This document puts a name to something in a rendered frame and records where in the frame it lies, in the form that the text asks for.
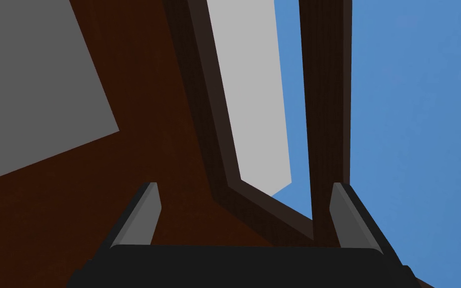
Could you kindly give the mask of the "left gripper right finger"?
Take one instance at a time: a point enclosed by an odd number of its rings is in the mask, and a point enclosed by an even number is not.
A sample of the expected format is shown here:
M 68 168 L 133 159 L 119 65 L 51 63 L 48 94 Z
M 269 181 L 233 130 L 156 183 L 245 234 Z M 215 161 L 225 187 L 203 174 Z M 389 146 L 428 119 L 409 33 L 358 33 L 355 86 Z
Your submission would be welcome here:
M 342 248 L 375 249 L 387 260 L 402 265 L 399 256 L 349 184 L 333 184 L 329 211 Z

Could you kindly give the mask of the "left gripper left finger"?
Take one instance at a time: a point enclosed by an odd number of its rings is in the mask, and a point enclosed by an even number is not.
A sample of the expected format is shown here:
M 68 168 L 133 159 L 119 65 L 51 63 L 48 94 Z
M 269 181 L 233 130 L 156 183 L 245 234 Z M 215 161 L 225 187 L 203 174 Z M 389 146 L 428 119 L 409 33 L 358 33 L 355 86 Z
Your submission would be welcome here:
M 149 245 L 162 210 L 158 185 L 142 184 L 101 244 L 102 250 L 116 245 Z

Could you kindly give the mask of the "dark brown door leaf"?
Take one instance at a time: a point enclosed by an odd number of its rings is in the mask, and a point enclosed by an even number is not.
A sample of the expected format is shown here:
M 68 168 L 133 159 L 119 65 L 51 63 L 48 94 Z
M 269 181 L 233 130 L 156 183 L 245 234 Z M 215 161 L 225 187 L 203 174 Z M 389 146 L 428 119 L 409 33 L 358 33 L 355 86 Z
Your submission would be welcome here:
M 298 0 L 314 244 L 337 248 L 334 183 L 350 181 L 353 0 Z

